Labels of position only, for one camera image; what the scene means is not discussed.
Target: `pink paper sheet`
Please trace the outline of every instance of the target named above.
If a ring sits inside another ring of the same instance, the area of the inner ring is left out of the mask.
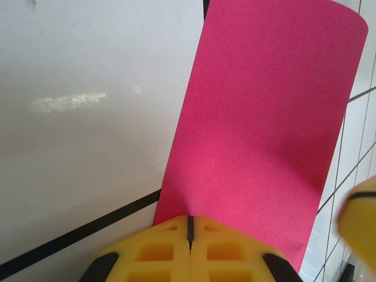
[[[211,0],[156,223],[209,216],[298,270],[367,31],[329,0]]]

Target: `pink paper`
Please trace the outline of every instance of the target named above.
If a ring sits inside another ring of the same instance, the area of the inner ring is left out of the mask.
[[[209,216],[298,270],[367,30],[329,0],[211,0],[156,223]]]

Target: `yellow foam holder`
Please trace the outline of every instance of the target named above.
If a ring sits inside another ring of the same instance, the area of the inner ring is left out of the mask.
[[[301,280],[278,250],[207,217],[179,216],[110,246],[79,281]]]
[[[349,192],[337,221],[341,237],[376,271],[376,176]]]

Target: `yellow object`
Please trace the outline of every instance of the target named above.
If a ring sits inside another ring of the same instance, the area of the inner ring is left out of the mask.
[[[350,191],[337,221],[339,234],[376,271],[376,176]]]
[[[106,256],[113,259],[109,266],[99,261]],[[109,247],[97,260],[80,281],[301,281],[279,251],[206,217],[175,217]],[[293,278],[278,279],[286,275]]]

